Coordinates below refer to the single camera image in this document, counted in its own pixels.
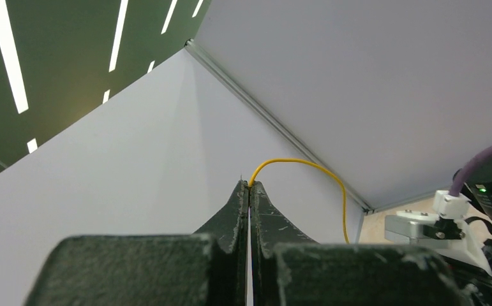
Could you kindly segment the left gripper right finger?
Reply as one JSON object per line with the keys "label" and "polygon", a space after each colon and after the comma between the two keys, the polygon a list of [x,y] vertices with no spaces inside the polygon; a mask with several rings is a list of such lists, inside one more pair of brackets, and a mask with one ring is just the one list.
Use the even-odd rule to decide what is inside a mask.
{"label": "left gripper right finger", "polygon": [[255,305],[470,305],[451,269],[412,245],[321,244],[250,188]]}

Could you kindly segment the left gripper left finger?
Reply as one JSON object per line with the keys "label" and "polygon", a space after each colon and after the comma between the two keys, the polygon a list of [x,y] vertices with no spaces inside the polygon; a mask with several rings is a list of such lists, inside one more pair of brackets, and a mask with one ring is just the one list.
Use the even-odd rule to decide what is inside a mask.
{"label": "left gripper left finger", "polygon": [[48,255],[26,305],[245,305],[248,196],[189,235],[84,235]]}

